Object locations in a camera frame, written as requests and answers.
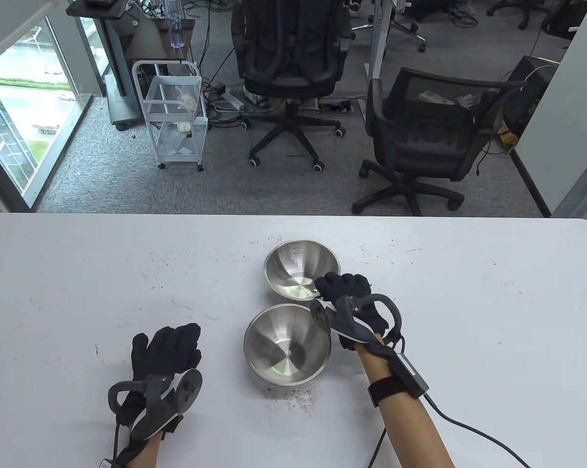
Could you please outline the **person's right hand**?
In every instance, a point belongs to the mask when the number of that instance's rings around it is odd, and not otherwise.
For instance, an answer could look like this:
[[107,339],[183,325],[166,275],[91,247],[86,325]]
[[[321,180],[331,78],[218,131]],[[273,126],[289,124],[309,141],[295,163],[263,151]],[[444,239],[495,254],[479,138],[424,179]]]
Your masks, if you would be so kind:
[[355,332],[354,323],[364,323],[378,339],[384,341],[384,334],[389,325],[380,315],[374,303],[360,306],[357,311],[348,312],[344,307],[345,297],[360,299],[371,294],[371,286],[368,279],[361,274],[345,273],[342,275],[329,272],[315,280],[315,288],[324,301],[331,303],[334,312],[331,317],[331,324],[338,325],[338,331],[346,334],[339,336],[342,347],[346,350],[354,350],[359,342],[351,337],[358,337]]

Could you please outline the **person's left hand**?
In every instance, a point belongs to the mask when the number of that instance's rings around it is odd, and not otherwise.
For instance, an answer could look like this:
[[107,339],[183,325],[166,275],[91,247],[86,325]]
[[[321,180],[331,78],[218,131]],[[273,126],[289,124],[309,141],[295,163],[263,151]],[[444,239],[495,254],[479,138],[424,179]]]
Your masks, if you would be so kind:
[[113,462],[123,467],[155,466],[160,442],[175,432],[201,389],[200,335],[201,327],[188,323],[165,326],[154,337],[133,337],[133,378],[108,392],[117,427],[129,429],[128,444],[114,452]]

